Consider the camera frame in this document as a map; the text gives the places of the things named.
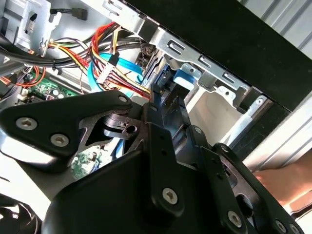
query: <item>wire bundle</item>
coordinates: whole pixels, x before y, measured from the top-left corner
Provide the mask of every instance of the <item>wire bundle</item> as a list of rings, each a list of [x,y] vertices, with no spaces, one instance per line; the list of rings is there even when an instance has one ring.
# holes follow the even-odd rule
[[[113,52],[113,54],[115,54],[117,51],[117,41],[118,41],[117,38],[119,27],[120,26],[116,23],[110,23],[106,26],[100,27],[96,31],[95,35],[92,37],[90,57],[93,62],[92,69],[95,79],[100,76],[105,67],[108,65],[108,62],[99,55],[98,45],[101,44],[109,34],[113,33],[110,51]],[[113,71],[108,75],[106,82],[103,84],[104,90],[115,88],[117,89],[125,88],[145,98],[149,98],[150,96],[150,91],[148,89],[145,89],[144,87],[140,86],[136,82],[129,79],[116,67],[114,67]]]
[[[111,52],[115,54],[121,50],[141,48],[139,38],[127,38],[131,34],[132,33],[121,29],[118,24],[112,22],[108,25],[98,28],[93,36],[84,41],[69,37],[51,41],[51,43],[48,45],[48,49],[58,49],[62,51],[67,55],[65,58],[51,59],[29,54],[10,44],[10,42],[7,40],[4,41],[5,46],[0,44],[0,54],[9,57],[12,60],[34,67],[36,71],[36,82],[29,84],[21,84],[18,82],[17,86],[32,87],[40,83],[45,75],[45,69],[43,69],[41,78],[38,79],[38,67],[52,67],[54,69],[79,68],[82,73],[87,76],[87,70],[89,68],[90,62],[92,65],[93,75],[96,80],[105,69],[105,66],[108,64],[106,60],[101,58],[101,53]],[[79,53],[73,51],[73,49],[79,47],[82,48],[82,51]],[[6,78],[0,78],[0,80],[3,83],[9,82],[9,79]],[[150,96],[150,91],[148,89],[145,89],[138,83],[132,81],[115,67],[107,77],[106,82],[101,84],[101,88],[103,90],[126,88],[145,98],[149,98]]]

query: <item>silver screw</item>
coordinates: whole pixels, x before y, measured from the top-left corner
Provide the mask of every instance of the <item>silver screw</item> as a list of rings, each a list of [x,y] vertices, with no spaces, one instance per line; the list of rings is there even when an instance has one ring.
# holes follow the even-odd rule
[[[153,111],[157,111],[157,110],[158,110],[155,106],[151,106],[151,109],[152,109]]]
[[[69,144],[69,139],[63,134],[54,134],[51,136],[51,143],[58,147],[64,147]]]
[[[289,226],[290,226],[290,228],[291,228],[291,230],[292,230],[293,233],[295,233],[295,234],[300,234],[300,231],[296,228],[295,225],[293,225],[292,223],[290,223]]]
[[[221,146],[221,149],[222,149],[224,152],[227,152],[227,153],[229,152],[228,148],[226,148],[224,145]]]
[[[27,79],[32,80],[34,78],[34,76],[32,74],[27,74],[26,75]]]
[[[33,118],[22,117],[16,120],[16,126],[23,130],[31,131],[37,128],[38,123]]]
[[[175,191],[173,191],[170,188],[165,188],[162,191],[162,197],[169,202],[171,205],[176,205],[177,204],[177,195]]]
[[[278,228],[283,232],[286,233],[287,230],[285,228],[285,226],[279,221],[279,220],[275,220],[276,225],[278,226]]]
[[[198,128],[198,127],[195,127],[195,131],[197,131],[199,134],[202,133],[202,130],[200,128]]]
[[[240,217],[234,211],[228,212],[228,218],[238,228],[242,227],[242,221],[240,220]]]
[[[127,98],[123,97],[123,96],[119,96],[119,100],[122,102],[127,102]]]
[[[256,101],[256,103],[257,103],[258,105],[261,105],[263,102],[264,102],[263,98],[259,98],[259,99]]]

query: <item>black panel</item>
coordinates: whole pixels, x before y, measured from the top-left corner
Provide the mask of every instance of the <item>black panel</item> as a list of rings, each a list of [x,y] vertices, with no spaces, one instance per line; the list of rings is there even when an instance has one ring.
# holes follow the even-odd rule
[[[282,106],[274,103],[262,116],[254,120],[230,145],[236,155],[244,160],[288,115]]]
[[[127,0],[293,111],[312,89],[312,61],[237,0]]]

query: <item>human hand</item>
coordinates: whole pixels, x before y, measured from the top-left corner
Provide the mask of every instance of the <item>human hand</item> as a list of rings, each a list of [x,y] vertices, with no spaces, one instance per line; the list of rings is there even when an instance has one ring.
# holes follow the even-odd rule
[[[256,172],[254,176],[283,207],[288,207],[310,190],[305,178],[294,165]]]

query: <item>mounting hole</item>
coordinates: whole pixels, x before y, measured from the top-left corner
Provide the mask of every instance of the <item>mounting hole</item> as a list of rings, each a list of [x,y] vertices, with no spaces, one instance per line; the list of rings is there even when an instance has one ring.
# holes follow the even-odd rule
[[[137,131],[137,127],[136,126],[130,126],[127,128],[126,132],[129,134],[135,133]]]
[[[127,102],[128,99],[125,98],[124,96],[119,96],[119,100],[122,101],[122,102]]]
[[[246,218],[250,218],[254,214],[253,205],[250,202],[250,200],[243,194],[239,194],[236,197],[238,206],[240,207],[240,210],[242,211],[243,215]]]
[[[151,109],[152,109],[153,111],[158,111],[157,107],[155,107],[155,106],[151,106]]]
[[[222,175],[220,175],[219,173],[216,174],[216,177],[218,177],[219,179],[223,180]]]
[[[165,151],[165,150],[161,150],[161,153],[163,154],[163,155],[167,155],[167,151]]]

